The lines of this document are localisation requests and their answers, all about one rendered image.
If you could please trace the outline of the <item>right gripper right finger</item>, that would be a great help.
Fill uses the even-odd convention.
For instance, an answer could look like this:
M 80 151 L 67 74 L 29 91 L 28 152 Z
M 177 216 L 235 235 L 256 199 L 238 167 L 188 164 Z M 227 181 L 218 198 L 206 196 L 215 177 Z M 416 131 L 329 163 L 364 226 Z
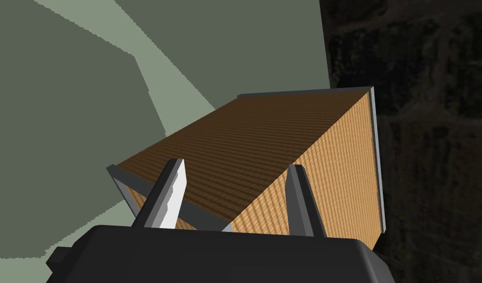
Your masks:
M 288 165 L 285 199 L 289 235 L 327 237 L 306 170 L 302 165 Z

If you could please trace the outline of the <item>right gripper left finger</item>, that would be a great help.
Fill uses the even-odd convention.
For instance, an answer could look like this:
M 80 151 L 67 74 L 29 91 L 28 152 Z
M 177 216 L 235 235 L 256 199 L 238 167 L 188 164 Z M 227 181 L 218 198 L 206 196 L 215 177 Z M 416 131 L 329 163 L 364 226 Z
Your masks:
M 174 229 L 186 189 L 183 159 L 170 159 L 161 171 L 132 227 Z

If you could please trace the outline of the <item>brown wooden cabinet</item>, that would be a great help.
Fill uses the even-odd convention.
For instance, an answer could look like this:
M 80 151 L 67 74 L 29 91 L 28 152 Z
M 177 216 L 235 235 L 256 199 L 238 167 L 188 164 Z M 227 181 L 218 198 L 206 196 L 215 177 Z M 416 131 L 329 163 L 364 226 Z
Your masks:
M 134 214 L 172 158 L 187 179 L 177 229 L 288 234 L 284 185 L 296 164 L 328 236 L 372 249 L 386 230 L 372 86 L 239 95 L 108 166 Z

